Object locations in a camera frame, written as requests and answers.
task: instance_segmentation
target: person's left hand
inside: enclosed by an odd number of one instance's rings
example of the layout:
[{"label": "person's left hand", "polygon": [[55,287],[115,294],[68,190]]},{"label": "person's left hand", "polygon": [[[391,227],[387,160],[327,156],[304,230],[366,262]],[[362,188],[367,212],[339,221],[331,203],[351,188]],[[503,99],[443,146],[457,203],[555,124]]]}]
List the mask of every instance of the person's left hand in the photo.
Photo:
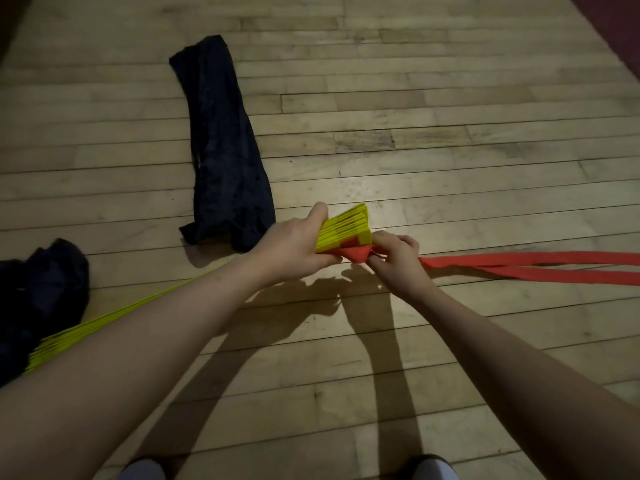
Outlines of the person's left hand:
[{"label": "person's left hand", "polygon": [[328,218],[326,205],[318,202],[308,217],[278,222],[270,227],[248,253],[265,274],[266,285],[304,278],[342,262],[340,256],[316,254],[320,227]]}]

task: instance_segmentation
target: person's left arm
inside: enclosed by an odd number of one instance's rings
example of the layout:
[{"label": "person's left arm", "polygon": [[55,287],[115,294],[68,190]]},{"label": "person's left arm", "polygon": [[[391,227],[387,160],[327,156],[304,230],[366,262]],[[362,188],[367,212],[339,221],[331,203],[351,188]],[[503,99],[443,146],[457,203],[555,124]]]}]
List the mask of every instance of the person's left arm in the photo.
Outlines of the person's left arm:
[{"label": "person's left arm", "polygon": [[0,389],[5,479],[85,479],[171,391],[249,297],[340,262],[317,255],[327,219],[277,223],[249,253],[141,306]]}]

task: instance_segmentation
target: neon yellow material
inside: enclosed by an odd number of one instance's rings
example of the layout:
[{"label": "neon yellow material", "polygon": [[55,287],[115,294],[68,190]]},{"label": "neon yellow material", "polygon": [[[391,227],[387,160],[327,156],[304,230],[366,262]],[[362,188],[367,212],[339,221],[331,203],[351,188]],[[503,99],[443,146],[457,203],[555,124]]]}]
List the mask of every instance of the neon yellow material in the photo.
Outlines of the neon yellow material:
[{"label": "neon yellow material", "polygon": [[[367,211],[367,206],[364,203],[358,204],[352,209],[348,209],[336,217],[332,217],[323,224],[320,229],[320,234],[318,235],[316,252],[322,253],[331,249],[339,248],[341,242],[354,237],[358,238],[358,244],[361,246],[371,244],[372,242],[371,231],[369,230],[369,213]],[[124,308],[108,313],[89,322],[80,323],[75,327],[68,328],[43,339],[40,345],[38,345],[37,348],[29,355],[29,365],[25,369],[24,373],[26,374],[27,372],[34,370],[37,366],[45,363],[50,358],[84,339],[87,335],[100,330],[102,327],[117,320],[121,316],[132,312],[149,301],[169,293],[169,291],[175,290],[190,281],[193,280],[185,281],[184,283],[173,286],[167,290],[161,291],[160,293],[156,293],[153,296],[141,299],[132,305],[125,306]]]}]

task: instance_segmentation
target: hand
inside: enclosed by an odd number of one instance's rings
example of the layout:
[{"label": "hand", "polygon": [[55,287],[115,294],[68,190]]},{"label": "hand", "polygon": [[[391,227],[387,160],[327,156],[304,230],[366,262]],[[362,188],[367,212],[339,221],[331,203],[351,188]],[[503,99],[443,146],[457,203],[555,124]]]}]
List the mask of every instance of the hand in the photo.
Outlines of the hand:
[{"label": "hand", "polygon": [[383,230],[372,236],[373,244],[384,249],[387,258],[370,256],[367,264],[391,293],[413,305],[430,289],[436,288],[418,261],[420,244],[414,238]]},{"label": "hand", "polygon": [[266,277],[265,286],[297,280],[342,262],[340,256],[316,254],[320,227],[329,218],[322,202],[315,204],[304,219],[278,222],[270,227],[248,254]]}]

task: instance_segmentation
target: crumpled dark fabric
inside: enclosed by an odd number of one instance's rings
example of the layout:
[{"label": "crumpled dark fabric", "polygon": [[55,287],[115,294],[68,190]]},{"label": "crumpled dark fabric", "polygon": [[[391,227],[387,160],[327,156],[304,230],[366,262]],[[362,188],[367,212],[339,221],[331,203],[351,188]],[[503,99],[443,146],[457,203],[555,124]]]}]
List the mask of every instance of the crumpled dark fabric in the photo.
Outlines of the crumpled dark fabric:
[{"label": "crumpled dark fabric", "polygon": [[41,339],[80,323],[88,302],[89,263],[71,242],[1,261],[0,386],[22,373]]},{"label": "crumpled dark fabric", "polygon": [[251,250],[274,224],[271,187],[244,111],[233,60],[219,35],[169,59],[189,104],[196,173],[194,222],[180,228],[189,244],[230,235]]}]

